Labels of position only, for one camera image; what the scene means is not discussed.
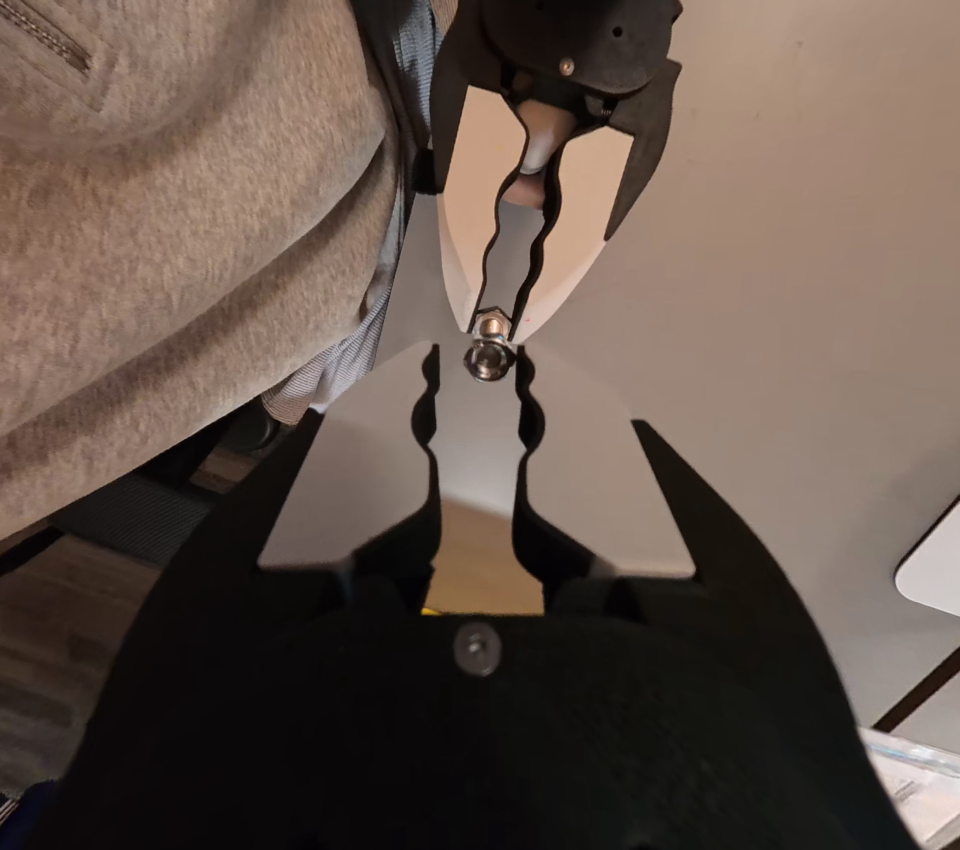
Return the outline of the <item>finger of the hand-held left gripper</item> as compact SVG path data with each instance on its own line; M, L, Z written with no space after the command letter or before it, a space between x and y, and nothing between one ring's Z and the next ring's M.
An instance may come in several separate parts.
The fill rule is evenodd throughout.
M498 235L498 204L522 164L528 131L501 94L469 86L446 184L438 195L441 273L454 320L463 333L485 281L485 260Z
M596 128L560 149L546 179L545 224L514 310L513 342L540 329L567 300L606 244L633 137Z

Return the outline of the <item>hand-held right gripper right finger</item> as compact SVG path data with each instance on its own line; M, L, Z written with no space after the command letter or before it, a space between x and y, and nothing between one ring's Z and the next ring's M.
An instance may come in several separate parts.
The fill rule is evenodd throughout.
M695 567L621 395L540 343L518 353L517 491L579 547L594 577L693 577Z

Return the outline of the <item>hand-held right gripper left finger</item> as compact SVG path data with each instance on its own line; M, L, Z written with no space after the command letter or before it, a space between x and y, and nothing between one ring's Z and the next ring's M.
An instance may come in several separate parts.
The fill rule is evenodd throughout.
M258 559L263 569L342 568L427 504L437 484L440 348L419 341L328 408Z

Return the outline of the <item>grey desk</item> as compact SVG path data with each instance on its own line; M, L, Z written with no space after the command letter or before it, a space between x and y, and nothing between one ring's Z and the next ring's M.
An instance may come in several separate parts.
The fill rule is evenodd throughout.
M681 0L669 141L532 339L759 532L876 723L958 647L894 572L958 492L958 0Z

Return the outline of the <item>person's left hand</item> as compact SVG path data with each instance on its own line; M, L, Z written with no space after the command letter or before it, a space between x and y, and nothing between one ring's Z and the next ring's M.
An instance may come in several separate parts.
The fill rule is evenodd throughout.
M519 174L505 190L502 201L515 206L541 210L545 201L544 176L542 172Z

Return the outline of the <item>striped grey undershirt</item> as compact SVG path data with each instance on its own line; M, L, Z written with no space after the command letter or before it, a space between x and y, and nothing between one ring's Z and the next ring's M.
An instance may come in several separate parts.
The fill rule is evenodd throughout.
M357 0L356 16L398 129L397 191L356 328L261 395L265 410L285 425L309 409L324 411L372 370L415 198L415 165L430 140L429 86L441 39L430 0Z

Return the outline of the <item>black office chair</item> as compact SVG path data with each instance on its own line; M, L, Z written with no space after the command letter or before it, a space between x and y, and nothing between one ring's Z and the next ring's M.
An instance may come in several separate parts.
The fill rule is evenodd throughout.
M260 399L204 427L137 469L2 542L7 576L71 536L154 566L176 551L294 426Z

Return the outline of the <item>person's grey sweatshirt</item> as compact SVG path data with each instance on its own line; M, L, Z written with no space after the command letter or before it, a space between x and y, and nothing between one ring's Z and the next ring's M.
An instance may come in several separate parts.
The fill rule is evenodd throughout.
M2 0L2 537L348 335L398 132L352 0Z

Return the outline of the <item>white document stand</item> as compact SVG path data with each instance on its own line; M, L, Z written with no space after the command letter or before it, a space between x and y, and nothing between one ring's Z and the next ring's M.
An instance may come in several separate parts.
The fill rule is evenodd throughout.
M959 499L955 498L894 572L906 600L959 617Z

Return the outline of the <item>laminated paper sheet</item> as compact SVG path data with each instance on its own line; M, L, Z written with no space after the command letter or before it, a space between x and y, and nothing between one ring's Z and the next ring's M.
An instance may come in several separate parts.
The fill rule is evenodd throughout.
M959 848L959 756L860 728L872 766L901 820L922 848Z

